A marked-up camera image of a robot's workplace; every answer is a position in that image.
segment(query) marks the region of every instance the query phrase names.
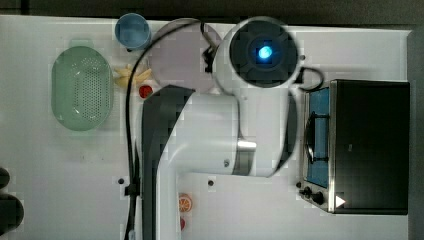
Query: toaster oven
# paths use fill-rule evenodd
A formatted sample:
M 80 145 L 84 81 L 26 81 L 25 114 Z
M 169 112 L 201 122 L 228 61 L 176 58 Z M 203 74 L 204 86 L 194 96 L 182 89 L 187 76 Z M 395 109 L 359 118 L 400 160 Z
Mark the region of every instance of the toaster oven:
M 409 83 L 333 80 L 305 94 L 302 199 L 336 214 L 408 211 Z

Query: small cup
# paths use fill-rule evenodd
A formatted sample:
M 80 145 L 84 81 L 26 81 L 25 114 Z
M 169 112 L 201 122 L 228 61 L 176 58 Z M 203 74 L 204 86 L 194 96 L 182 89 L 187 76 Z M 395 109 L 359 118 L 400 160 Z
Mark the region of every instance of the small cup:
M 129 51 L 143 50 L 150 43 L 152 33 L 144 17 L 128 13 L 119 18 L 115 25 L 115 36 Z

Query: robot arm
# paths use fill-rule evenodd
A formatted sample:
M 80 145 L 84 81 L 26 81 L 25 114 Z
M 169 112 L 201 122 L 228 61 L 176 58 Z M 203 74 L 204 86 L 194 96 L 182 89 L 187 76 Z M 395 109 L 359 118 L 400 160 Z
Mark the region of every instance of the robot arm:
M 239 103 L 242 137 L 256 143 L 250 176 L 269 177 L 277 168 L 298 63 L 294 40 L 281 22 L 268 17 L 238 24 L 218 48 L 214 79 Z
M 249 19 L 224 38 L 213 68 L 229 96 L 168 86 L 144 102 L 143 239 L 181 237 L 178 175 L 233 174 L 239 138 L 256 146 L 249 175 L 269 177 L 278 166 L 300 68 L 293 39 L 274 19 Z

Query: white table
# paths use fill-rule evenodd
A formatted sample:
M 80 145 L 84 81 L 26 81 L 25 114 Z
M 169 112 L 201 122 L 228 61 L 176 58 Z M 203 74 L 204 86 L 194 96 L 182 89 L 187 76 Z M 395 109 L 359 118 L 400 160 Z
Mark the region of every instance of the white table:
M 96 130 L 72 132 L 50 107 L 51 68 L 74 38 L 90 38 L 112 67 L 134 63 L 113 36 L 116 20 L 0 16 L 0 166 L 4 190 L 25 207 L 23 224 L 3 239 L 122 239 L 128 211 L 124 91 L 115 89 L 111 116 Z M 157 31 L 165 22 L 150 22 Z M 213 25 L 224 36 L 232 25 Z M 405 81 L 408 31 L 290 27 L 306 63 L 327 79 Z M 141 103 L 135 95 L 134 108 Z M 299 147 L 268 179 L 190 174 L 184 240 L 407 239 L 407 216 L 329 215 L 301 200 Z M 207 180 L 215 179 L 208 187 Z

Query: green plastic basket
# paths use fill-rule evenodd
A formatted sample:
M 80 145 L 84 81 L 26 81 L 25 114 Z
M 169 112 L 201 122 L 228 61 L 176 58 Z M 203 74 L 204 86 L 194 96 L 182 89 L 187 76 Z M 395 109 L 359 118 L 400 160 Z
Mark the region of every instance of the green plastic basket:
M 112 108 L 112 84 L 112 71 L 100 53 L 87 46 L 67 49 L 53 65 L 53 114 L 74 131 L 99 126 Z

